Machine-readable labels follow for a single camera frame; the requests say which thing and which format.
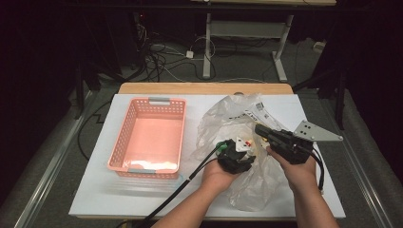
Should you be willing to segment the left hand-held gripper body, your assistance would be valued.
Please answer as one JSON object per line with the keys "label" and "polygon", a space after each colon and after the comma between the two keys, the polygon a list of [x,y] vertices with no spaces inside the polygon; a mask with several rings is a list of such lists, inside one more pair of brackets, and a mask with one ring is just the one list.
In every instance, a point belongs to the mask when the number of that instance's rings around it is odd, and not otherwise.
{"label": "left hand-held gripper body", "polygon": [[242,163],[248,157],[254,156],[252,147],[248,146],[243,139],[237,137],[229,139],[227,148],[217,151],[217,160],[221,168],[231,174],[239,174],[248,171],[252,164]]}

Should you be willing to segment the person's left hand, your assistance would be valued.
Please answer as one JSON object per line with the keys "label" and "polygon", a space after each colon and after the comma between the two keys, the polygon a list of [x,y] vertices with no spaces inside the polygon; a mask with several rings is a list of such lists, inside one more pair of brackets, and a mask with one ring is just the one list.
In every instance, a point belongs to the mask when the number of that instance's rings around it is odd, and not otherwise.
{"label": "person's left hand", "polygon": [[218,195],[227,190],[238,176],[224,171],[217,160],[212,160],[203,169],[200,189]]}

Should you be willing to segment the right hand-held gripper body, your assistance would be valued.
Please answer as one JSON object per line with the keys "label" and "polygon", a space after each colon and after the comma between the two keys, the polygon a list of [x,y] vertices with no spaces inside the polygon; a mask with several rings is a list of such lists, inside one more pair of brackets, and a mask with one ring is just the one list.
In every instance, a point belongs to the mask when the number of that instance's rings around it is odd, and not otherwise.
{"label": "right hand-held gripper body", "polygon": [[314,155],[314,143],[342,142],[343,137],[306,120],[294,131],[270,130],[271,148],[291,164],[306,163]]}

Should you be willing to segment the pink perforated plastic basket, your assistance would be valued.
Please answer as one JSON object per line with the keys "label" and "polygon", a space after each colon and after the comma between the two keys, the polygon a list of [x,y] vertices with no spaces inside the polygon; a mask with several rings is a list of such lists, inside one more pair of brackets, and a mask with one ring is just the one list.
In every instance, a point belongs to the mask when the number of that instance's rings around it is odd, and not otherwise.
{"label": "pink perforated plastic basket", "polygon": [[107,168],[121,177],[176,179],[185,114],[184,99],[131,99]]}

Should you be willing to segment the aluminium rail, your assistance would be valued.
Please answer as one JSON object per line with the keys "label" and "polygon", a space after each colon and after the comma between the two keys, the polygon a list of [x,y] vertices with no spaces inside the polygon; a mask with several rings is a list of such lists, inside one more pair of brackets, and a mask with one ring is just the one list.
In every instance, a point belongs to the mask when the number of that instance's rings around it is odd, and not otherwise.
{"label": "aluminium rail", "polygon": [[345,98],[343,125],[335,118],[335,102],[320,101],[313,118],[343,137],[319,145],[346,217],[342,228],[396,228],[400,220],[400,185],[374,141],[351,97]]}
{"label": "aluminium rail", "polygon": [[46,201],[48,193],[66,160],[70,145],[73,139],[77,136],[78,131],[85,120],[86,114],[96,100],[97,95],[98,93],[93,91],[89,91],[86,94],[83,110],[67,127],[66,137],[56,147],[54,155],[48,163],[47,169],[39,180],[19,219],[16,221],[14,228],[31,228],[33,222],[36,220],[36,217]]}

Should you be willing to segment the person's right hand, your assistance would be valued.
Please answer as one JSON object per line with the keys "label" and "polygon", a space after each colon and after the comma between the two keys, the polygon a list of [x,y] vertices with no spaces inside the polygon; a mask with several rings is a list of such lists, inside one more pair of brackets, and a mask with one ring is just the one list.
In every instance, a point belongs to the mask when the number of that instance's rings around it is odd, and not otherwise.
{"label": "person's right hand", "polygon": [[266,151],[279,162],[293,192],[317,190],[317,163],[312,157],[306,163],[291,164],[269,146],[266,147]]}

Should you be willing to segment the black stand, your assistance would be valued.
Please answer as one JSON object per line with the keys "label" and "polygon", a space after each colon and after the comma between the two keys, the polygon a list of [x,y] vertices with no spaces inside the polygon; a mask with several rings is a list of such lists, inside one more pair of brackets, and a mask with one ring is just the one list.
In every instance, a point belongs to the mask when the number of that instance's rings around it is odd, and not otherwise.
{"label": "black stand", "polygon": [[76,120],[83,115],[85,110],[85,86],[90,91],[99,91],[101,89],[99,74],[104,74],[112,82],[126,82],[123,76],[111,69],[95,64],[93,61],[80,60],[75,68]]}
{"label": "black stand", "polygon": [[335,98],[335,121],[340,130],[344,129],[343,109],[346,88],[346,69],[341,64],[334,64],[323,72],[313,75],[292,87],[294,92],[303,88],[316,88],[319,99]]}

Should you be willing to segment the white metal desk frame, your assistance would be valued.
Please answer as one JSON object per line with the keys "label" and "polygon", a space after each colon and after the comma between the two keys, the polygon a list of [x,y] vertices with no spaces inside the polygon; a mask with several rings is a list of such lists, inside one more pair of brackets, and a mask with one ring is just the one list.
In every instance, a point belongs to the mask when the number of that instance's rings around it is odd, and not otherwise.
{"label": "white metal desk frame", "polygon": [[277,51],[272,52],[272,59],[277,71],[278,79],[282,83],[288,81],[284,67],[281,62],[281,55],[293,23],[294,16],[288,15],[284,22],[247,22],[247,21],[225,21],[212,18],[211,13],[206,14],[205,25],[205,48],[203,54],[203,79],[211,78],[211,58],[215,45],[211,40],[215,37],[241,37],[241,38],[275,38],[279,39]]}

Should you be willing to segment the white board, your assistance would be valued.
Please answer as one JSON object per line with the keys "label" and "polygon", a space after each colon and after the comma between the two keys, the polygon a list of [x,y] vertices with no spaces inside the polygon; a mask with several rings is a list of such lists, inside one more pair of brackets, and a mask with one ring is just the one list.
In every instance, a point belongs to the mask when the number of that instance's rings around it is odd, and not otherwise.
{"label": "white board", "polygon": [[[107,168],[129,102],[137,97],[183,98],[187,101],[179,177],[171,180],[120,177]],[[202,115],[225,95],[118,94],[112,100],[106,121],[89,159],[69,214],[81,219],[137,219],[149,215],[194,171],[201,161],[191,156],[196,149],[197,127]],[[294,130],[306,119],[297,95],[262,95],[264,106],[286,128]],[[337,219],[346,218],[332,178],[325,165],[323,198]],[[197,189],[198,174],[156,217],[162,217]],[[219,195],[210,206],[206,220],[293,220],[293,194],[287,181],[280,184],[267,206],[257,212],[233,207],[228,193]]]}

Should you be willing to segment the clear smiley plastic bag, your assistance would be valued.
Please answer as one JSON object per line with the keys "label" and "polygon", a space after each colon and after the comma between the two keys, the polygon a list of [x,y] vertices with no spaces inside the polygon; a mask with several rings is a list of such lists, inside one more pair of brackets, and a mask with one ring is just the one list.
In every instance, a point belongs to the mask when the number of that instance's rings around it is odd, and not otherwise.
{"label": "clear smiley plastic bag", "polygon": [[235,180],[228,194],[229,202],[241,211],[260,211],[274,196],[285,180],[280,165],[268,156],[263,138],[255,133],[256,124],[263,124],[274,130],[286,130],[286,126],[269,112],[260,94],[229,95],[214,104],[201,118],[198,126],[196,150],[193,156],[199,160],[210,152],[217,158],[216,144],[240,137],[252,141],[252,167]]}

